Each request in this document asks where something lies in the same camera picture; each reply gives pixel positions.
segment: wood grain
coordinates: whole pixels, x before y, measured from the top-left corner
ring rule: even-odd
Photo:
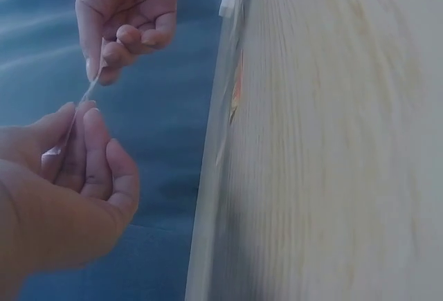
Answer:
[[[441,300],[443,0],[247,13],[230,127],[221,33],[187,300]]]

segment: blue fabric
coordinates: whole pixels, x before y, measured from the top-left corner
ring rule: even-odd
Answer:
[[[0,125],[26,124],[87,87],[74,0],[0,0]],[[220,0],[179,0],[170,47],[100,87],[113,136],[141,171],[141,204],[106,257],[31,277],[21,301],[182,300],[221,19]]]

